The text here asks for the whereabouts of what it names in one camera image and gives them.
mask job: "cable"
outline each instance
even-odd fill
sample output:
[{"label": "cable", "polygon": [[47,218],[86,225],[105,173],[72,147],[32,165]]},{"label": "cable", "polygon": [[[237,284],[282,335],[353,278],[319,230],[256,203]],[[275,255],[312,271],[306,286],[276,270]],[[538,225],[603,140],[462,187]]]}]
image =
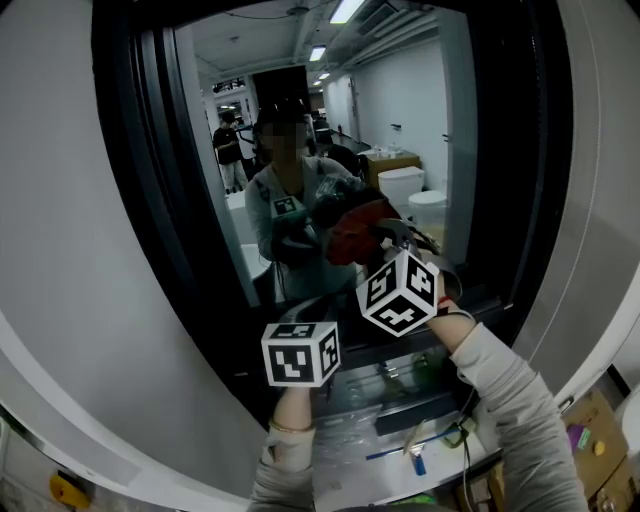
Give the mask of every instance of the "cable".
[{"label": "cable", "polygon": [[467,412],[465,412],[465,409],[469,406],[469,404],[471,403],[471,399],[473,398],[473,394],[475,393],[475,389],[471,389],[471,393],[469,393],[469,398],[467,398],[467,401],[464,403],[464,405],[462,406],[462,409],[460,409],[460,416],[458,417],[458,425],[462,426],[462,424],[467,420],[467,418],[470,416],[470,414],[468,414]]},{"label": "cable", "polygon": [[[310,7],[307,12],[312,11],[313,9],[317,9],[318,7],[322,7],[323,5],[330,4],[330,3],[335,2],[335,1],[336,0],[329,0],[328,2],[323,2],[321,4],[318,4],[318,5],[314,6],[314,7]],[[272,18],[261,18],[259,16],[244,16],[242,14],[235,14],[235,13],[227,12],[227,11],[224,11],[222,14],[226,14],[227,16],[233,16],[234,18],[244,18],[245,20],[283,20],[285,18],[292,18],[294,16],[300,16],[300,13],[291,13],[291,14],[285,14],[284,16],[274,16]]]},{"label": "cable", "polygon": [[469,445],[467,444],[467,438],[462,433],[462,427],[459,425],[460,435],[462,435],[464,443],[464,459],[462,461],[462,489],[464,491],[464,500],[467,502],[467,507],[471,512],[474,512],[474,508],[469,501],[469,494],[467,493],[467,470],[471,468],[471,455],[469,455]]}]

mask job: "red cloth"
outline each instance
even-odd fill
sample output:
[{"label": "red cloth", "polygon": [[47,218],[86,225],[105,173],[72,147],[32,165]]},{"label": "red cloth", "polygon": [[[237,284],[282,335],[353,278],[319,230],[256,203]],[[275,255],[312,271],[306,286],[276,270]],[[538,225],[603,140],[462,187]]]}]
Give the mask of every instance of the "red cloth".
[{"label": "red cloth", "polygon": [[386,199],[377,199],[348,211],[333,227],[327,260],[333,265],[348,265],[354,261],[366,265],[381,242],[369,228],[382,219],[399,218]]}]

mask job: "toilet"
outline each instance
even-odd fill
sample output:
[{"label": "toilet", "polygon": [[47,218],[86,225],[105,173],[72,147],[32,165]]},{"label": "toilet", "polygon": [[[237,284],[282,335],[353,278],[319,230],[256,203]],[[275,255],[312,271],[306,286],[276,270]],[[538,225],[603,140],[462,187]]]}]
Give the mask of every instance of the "toilet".
[{"label": "toilet", "polygon": [[405,167],[378,174],[380,192],[382,192],[391,206],[407,219],[411,215],[409,197],[422,190],[424,185],[424,171],[417,167]]},{"label": "toilet", "polygon": [[444,244],[447,196],[438,190],[418,192],[409,197],[409,210],[419,231]]}]

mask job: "pipe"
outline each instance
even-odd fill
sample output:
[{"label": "pipe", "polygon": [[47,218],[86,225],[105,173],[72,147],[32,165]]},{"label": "pipe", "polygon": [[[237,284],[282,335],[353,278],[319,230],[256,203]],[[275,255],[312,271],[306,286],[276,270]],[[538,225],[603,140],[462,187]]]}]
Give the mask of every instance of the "pipe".
[{"label": "pipe", "polygon": [[400,28],[402,25],[409,23],[411,20],[418,18],[419,16],[422,16],[422,14],[423,14],[422,11],[409,11],[408,13],[406,13],[406,15],[395,20],[393,23],[390,23],[380,28],[379,30],[374,31],[373,36],[376,39],[380,39],[381,37],[384,37],[387,34],[390,34],[397,28]]},{"label": "pipe", "polygon": [[424,26],[435,22],[436,19],[437,19],[436,16],[433,14],[430,16],[423,16],[421,18],[418,18],[417,20],[413,21],[412,23],[409,23],[408,25],[406,25],[405,27],[402,27],[396,32],[383,37],[378,42],[373,43],[370,46],[367,46],[364,50],[360,51],[359,53],[351,57],[341,67],[349,67],[355,64],[357,61],[362,60],[364,57],[371,55],[375,51],[381,48],[384,48],[391,42],[400,42],[408,39],[406,37],[402,38],[404,34],[411,33],[410,37],[413,37],[414,35],[419,34],[420,32],[424,32],[425,30],[428,30],[428,29],[425,29]]}]

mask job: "bracelet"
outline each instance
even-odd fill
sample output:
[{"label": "bracelet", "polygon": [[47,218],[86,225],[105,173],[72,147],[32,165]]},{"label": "bracelet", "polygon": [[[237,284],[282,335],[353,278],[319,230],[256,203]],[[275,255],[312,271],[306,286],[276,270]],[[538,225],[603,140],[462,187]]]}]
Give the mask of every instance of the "bracelet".
[{"label": "bracelet", "polygon": [[311,432],[312,430],[315,429],[315,426],[313,424],[303,429],[283,427],[279,423],[276,423],[276,421],[273,418],[269,420],[269,426],[271,428],[275,428],[276,430],[279,430],[280,432],[285,432],[287,434],[304,434],[305,432]]}]

